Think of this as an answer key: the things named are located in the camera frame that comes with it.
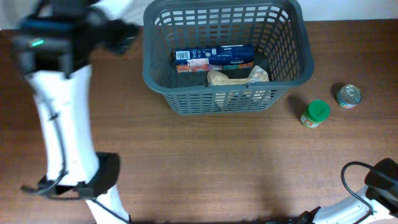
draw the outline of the white wall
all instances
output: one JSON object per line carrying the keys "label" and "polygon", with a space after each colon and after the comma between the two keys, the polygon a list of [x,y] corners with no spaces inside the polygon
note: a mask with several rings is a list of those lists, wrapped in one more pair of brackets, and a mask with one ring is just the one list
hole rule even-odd
{"label": "white wall", "polygon": [[[36,1],[0,0],[0,29],[15,28],[14,20],[26,15]],[[150,2],[152,0],[134,0],[125,19],[143,24],[142,15]],[[298,2],[306,21],[398,18],[398,0],[298,0]]]}

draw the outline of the jar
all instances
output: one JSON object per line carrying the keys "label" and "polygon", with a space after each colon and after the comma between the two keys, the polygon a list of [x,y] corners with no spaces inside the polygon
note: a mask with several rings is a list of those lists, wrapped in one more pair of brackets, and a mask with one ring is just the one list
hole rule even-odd
{"label": "jar", "polygon": [[330,115],[330,107],[322,100],[315,100],[309,104],[305,112],[301,115],[300,120],[304,126],[308,128],[316,128]]}

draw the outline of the wooden surface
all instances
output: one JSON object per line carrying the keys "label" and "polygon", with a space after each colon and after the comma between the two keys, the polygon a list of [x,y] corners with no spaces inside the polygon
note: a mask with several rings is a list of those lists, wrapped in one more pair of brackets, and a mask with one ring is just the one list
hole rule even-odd
{"label": "wooden surface", "polygon": [[[306,23],[315,71],[262,113],[183,117],[142,80],[141,42],[124,58],[93,55],[91,124],[97,151],[117,152],[120,195],[134,220],[237,221],[296,216],[349,194],[349,161],[398,161],[398,21]],[[52,202],[19,190],[45,174],[32,96],[0,33],[0,223],[93,223],[84,202]],[[352,83],[352,110],[335,88]],[[325,100],[330,118],[316,129],[298,115]],[[368,171],[352,168],[353,189]],[[385,221],[379,223],[396,223]]]}

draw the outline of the basket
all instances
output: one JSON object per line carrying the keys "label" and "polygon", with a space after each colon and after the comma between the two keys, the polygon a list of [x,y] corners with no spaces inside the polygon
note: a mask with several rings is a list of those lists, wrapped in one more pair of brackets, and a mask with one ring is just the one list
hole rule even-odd
{"label": "basket", "polygon": [[[211,86],[206,72],[177,73],[176,49],[253,45],[271,82]],[[157,0],[144,14],[144,80],[179,114],[262,111],[306,82],[314,63],[296,0]],[[247,78],[251,69],[223,71]]]}

